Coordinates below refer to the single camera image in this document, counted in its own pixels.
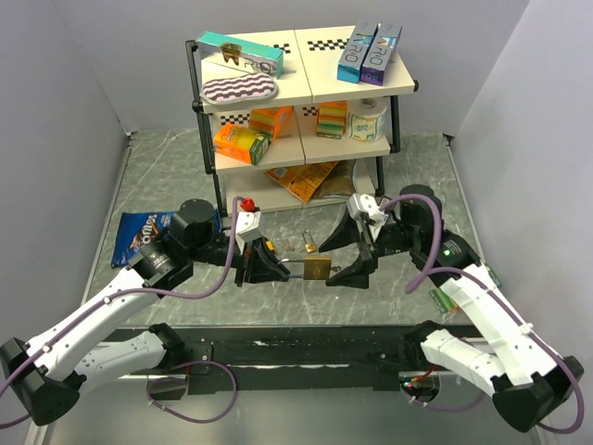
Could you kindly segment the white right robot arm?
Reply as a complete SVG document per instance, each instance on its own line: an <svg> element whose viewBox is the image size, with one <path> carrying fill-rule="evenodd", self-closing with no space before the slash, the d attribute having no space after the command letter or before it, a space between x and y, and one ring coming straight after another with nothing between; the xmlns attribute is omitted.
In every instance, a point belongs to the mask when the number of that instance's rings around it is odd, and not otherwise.
<svg viewBox="0 0 593 445"><path fill-rule="evenodd" d="M366 289L380 258L407 252L418 272L407 284L412 293L430 279L472 321L490 350L483 351L434 322L416 325L407 335L406 362L415 369L444 367L472 383L494 403L514 429L527 432L570 397L576 399L571 426L547 426L572 434L585 420L579 380L584 368L574 356L551 348L503 296L486 264L467 241L444 226L442 204L421 184L404 187L399 196L377 203L352 195L321 252L357 246L359 256L327 279L327 286Z"/></svg>

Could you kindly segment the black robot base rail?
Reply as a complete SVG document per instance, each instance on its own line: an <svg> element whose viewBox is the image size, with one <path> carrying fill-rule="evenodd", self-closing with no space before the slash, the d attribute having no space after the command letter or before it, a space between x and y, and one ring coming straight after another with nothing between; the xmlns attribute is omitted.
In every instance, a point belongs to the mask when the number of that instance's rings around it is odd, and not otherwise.
<svg viewBox="0 0 593 445"><path fill-rule="evenodd" d="M411 342L412 325L178 327L180 364L192 395L248 390L372 388L398 391L399 379L430 364Z"/></svg>

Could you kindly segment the small brass padlock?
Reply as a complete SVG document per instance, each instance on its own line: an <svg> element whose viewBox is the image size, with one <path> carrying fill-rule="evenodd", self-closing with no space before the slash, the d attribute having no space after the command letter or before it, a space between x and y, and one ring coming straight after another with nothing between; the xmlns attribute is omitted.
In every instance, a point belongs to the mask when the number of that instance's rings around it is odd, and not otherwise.
<svg viewBox="0 0 593 445"><path fill-rule="evenodd" d="M305 250L307 251L308 254L315 253L318 251L318 246L317 246L312 234L309 231L304 231L302 233L302 237L303 237L303 241L304 241L304 245L305 245Z"/></svg>

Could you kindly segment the large brass padlock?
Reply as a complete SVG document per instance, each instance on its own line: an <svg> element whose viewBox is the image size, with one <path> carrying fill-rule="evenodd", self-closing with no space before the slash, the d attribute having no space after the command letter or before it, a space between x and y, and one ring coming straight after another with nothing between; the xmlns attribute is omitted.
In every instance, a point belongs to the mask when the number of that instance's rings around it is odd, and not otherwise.
<svg viewBox="0 0 593 445"><path fill-rule="evenodd" d="M325 281L330 278L332 273L338 273L342 270L339 265L333 265L333 260L328 256L307 256L302 259L284 258L279 260L282 265L301 264L301 273L290 273L290 278L300 278L309 281Z"/></svg>

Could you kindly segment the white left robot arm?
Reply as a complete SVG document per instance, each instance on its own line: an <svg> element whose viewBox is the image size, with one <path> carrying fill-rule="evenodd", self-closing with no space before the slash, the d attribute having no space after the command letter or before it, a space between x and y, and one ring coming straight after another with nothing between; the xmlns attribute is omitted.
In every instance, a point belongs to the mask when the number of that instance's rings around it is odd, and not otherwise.
<svg viewBox="0 0 593 445"><path fill-rule="evenodd" d="M12 389L27 418L38 426L55 422L80 397L122 375L181 366L184 342L167 324L101 347L124 321L164 297L204 299L217 292L231 270L235 282L287 281L288 270L267 245L262 213L249 198L235 197L229 229L213 206L189 199L170 224L144 244L112 281L66 319L23 341L1 348L3 391Z"/></svg>

